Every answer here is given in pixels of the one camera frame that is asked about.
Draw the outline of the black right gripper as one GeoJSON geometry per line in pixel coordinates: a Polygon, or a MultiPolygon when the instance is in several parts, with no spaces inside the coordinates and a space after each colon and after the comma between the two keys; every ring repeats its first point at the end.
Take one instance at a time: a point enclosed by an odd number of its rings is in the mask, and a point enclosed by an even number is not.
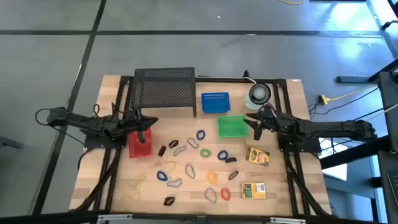
{"type": "Polygon", "coordinates": [[[246,116],[258,120],[251,121],[244,119],[244,122],[248,124],[254,130],[254,140],[258,141],[261,138],[262,130],[267,129],[270,131],[280,131],[280,125],[277,122],[277,112],[271,105],[264,105],[260,108],[259,113],[247,113],[246,116]]]}

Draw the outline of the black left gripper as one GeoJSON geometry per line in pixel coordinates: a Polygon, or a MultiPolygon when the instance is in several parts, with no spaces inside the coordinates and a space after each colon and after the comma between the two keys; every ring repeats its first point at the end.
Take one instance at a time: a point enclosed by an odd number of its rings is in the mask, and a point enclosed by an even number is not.
{"type": "Polygon", "coordinates": [[[124,136],[133,131],[137,131],[140,143],[146,142],[145,130],[149,129],[159,119],[157,117],[144,116],[140,109],[128,109],[123,112],[123,118],[120,121],[119,135],[124,136]]]}

